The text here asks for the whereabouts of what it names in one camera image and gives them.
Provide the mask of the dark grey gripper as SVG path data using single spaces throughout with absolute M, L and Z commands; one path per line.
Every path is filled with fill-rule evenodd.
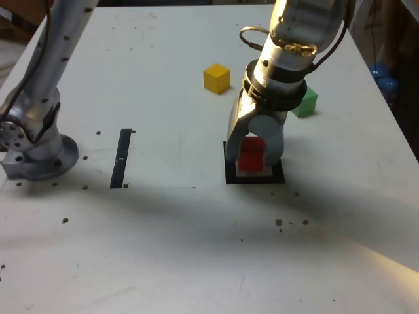
M 265 166 L 276 165 L 284 152 L 283 127 L 287 114 L 287 111 L 256 104 L 242 88 L 230 113 L 225 158 L 229 162 L 238 159 L 242 139 L 250 131 L 264 142 Z

